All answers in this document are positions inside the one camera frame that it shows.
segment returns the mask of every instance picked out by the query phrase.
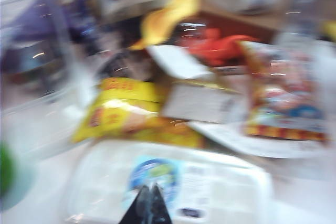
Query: container lid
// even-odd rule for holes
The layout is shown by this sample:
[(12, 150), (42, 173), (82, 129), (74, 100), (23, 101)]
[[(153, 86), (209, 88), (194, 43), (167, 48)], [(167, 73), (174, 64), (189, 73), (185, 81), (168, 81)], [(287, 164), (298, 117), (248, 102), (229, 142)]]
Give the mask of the container lid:
[(239, 158), (105, 140), (83, 157), (65, 196), (73, 223), (119, 223), (143, 185), (158, 183), (173, 223), (269, 223), (268, 174)]

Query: yellow snack bag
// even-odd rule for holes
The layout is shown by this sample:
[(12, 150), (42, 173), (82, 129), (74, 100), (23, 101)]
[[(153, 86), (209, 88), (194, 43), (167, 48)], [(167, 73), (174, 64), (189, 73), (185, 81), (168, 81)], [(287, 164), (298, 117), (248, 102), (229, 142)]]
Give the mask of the yellow snack bag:
[(101, 93), (75, 132), (72, 141), (119, 137), (188, 147), (203, 147), (203, 138), (181, 120), (159, 116), (155, 85), (129, 78), (107, 78)]

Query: clear plastic bottle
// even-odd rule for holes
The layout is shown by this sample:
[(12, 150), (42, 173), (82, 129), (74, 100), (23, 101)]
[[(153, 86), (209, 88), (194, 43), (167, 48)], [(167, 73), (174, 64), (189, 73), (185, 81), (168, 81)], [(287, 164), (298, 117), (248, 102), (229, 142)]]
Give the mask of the clear plastic bottle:
[(318, 37), (318, 13), (318, 0), (292, 0), (286, 12), (285, 25), (274, 39), (274, 44), (309, 53), (312, 41)]

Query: colorful snack package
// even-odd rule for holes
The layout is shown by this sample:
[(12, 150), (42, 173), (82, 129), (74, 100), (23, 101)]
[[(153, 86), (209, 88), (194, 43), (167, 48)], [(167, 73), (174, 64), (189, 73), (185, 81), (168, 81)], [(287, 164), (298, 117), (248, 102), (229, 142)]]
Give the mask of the colorful snack package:
[(159, 116), (155, 85), (130, 78), (107, 78), (72, 141), (118, 137), (188, 147), (203, 147), (203, 137), (184, 121)]
[(308, 55), (241, 41), (252, 79), (252, 109), (244, 131), (290, 140), (326, 140)]

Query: green object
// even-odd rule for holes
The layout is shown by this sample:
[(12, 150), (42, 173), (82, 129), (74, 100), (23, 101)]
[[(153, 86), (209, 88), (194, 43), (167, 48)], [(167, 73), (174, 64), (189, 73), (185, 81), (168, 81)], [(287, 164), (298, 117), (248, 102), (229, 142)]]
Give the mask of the green object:
[(8, 147), (0, 144), (0, 195), (8, 191), (14, 180), (14, 163)]

